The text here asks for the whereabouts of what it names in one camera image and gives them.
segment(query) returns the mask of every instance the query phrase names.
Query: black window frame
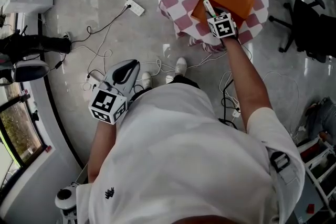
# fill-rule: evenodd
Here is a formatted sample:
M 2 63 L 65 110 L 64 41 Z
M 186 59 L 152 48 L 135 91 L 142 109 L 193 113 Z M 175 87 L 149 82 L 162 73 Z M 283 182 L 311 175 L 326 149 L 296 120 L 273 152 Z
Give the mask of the black window frame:
M 23 86 L 22 83 L 19 83 L 19 87 L 20 87 L 21 90 L 24 89 L 24 86 Z M 15 172 L 15 174 L 13 176 L 11 176 L 11 178 L 8 180 L 8 182 L 5 184 L 5 186 L 2 189 L 0 189 L 0 205 L 4 201 L 5 197 L 7 196 L 7 194 L 11 190 L 11 188 L 15 185 L 15 183 L 21 177 L 21 175 L 37 159 L 37 157 L 47 148 L 47 145 L 44 143 L 44 140 L 43 140 L 40 132 L 38 131 L 38 128 L 37 128 L 35 122 L 32 120 L 32 117 L 31 117 L 32 114 L 31 114 L 31 111 L 29 109 L 28 102 L 27 102 L 27 100 L 22 102 L 23 98 L 29 99 L 29 95 L 26 94 L 26 95 L 23 95 L 21 97 L 15 97 L 15 98 L 10 99 L 8 102 L 6 102 L 6 103 L 4 103 L 3 105 L 0 106 L 0 113 L 5 111 L 6 109 L 10 108 L 12 105 L 18 104 L 18 103 L 21 102 L 25 106 L 28 118 L 30 120 L 30 123 L 32 124 L 32 127 L 33 127 L 33 130 L 34 130 L 35 134 L 37 135 L 38 139 L 41 142 L 41 146 L 29 157 L 29 159 L 26 162 L 23 162 L 23 160 L 20 158 L 19 154 L 16 152 L 15 147 L 12 144 L 12 142 L 11 142 L 11 140 L 10 140 L 8 134 L 7 134 L 7 131 L 5 129 L 5 126 L 2 122 L 2 119 L 0 117 L 0 131 L 2 133 L 2 136 L 3 136 L 6 144 L 10 148 L 11 153 L 13 154 L 16 161 L 20 165 L 20 168 Z

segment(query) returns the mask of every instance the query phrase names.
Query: open cardboard box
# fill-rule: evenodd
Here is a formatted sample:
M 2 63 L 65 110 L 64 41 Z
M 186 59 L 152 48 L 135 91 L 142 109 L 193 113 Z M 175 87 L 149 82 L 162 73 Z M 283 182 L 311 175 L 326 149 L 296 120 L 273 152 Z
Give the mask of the open cardboard box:
M 233 20 L 236 22 L 237 27 L 240 28 L 243 22 L 249 16 L 253 8 L 255 0 L 209 0 L 213 7 L 223 7 L 231 12 Z M 207 25 L 205 14 L 205 7 L 203 0 L 198 0 L 198 3 L 192 12 L 191 16 L 200 22 Z

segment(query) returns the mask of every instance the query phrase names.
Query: black pants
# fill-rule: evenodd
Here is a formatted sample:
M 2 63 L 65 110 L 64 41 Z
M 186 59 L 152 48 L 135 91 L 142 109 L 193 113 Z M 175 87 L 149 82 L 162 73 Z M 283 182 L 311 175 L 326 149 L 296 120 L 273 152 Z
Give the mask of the black pants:
M 199 86 L 197 85 L 196 82 L 193 82 L 192 80 L 190 79 L 187 79 L 185 78 L 184 76 L 181 76 L 181 75 L 177 75 L 175 76 L 174 80 L 168 84 L 171 84 L 171 83 L 183 83 L 183 84 L 188 84 L 190 86 L 194 86 L 196 88 L 199 89 Z M 134 102 L 140 95 L 144 94 L 145 92 L 148 92 L 152 90 L 152 88 L 147 88 L 145 90 L 142 90 L 140 92 L 137 92 L 135 95 L 133 95 L 132 99 L 131 99 L 131 102 Z

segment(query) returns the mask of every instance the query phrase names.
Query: black logo on shirt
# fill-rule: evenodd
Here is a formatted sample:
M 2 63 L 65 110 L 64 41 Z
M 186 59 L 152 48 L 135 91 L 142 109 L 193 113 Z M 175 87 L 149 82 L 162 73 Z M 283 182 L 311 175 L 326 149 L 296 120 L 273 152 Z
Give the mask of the black logo on shirt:
M 105 191 L 105 198 L 108 200 L 110 198 L 112 198 L 114 195 L 114 188 L 111 188 L 111 190 L 107 190 Z

